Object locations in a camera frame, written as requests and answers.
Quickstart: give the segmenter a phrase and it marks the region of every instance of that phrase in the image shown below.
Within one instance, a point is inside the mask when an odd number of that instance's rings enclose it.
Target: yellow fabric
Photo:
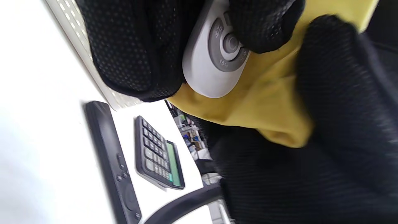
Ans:
[[[291,40],[280,49],[251,53],[235,88],[211,99],[187,84],[168,100],[182,111],[228,126],[256,128],[265,138],[289,147],[306,144],[313,123],[294,90],[294,63],[308,24],[324,14],[337,14],[366,29],[378,0],[307,0]]]

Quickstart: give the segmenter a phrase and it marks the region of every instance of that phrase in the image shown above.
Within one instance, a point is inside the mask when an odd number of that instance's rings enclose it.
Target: gloved hand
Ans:
[[[395,80],[365,34],[321,16],[309,25],[297,59],[297,89],[316,125],[305,147],[194,119],[224,177],[236,223],[396,222]]]

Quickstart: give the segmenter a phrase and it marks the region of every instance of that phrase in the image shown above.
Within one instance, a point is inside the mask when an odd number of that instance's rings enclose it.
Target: desk surface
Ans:
[[[8,1],[0,14],[0,223],[115,223],[82,105],[104,101],[45,2]],[[177,144],[186,188],[166,191],[131,172],[143,219],[203,187],[164,102],[113,112],[134,169],[133,119],[142,115]],[[177,223],[211,223],[202,207]]]

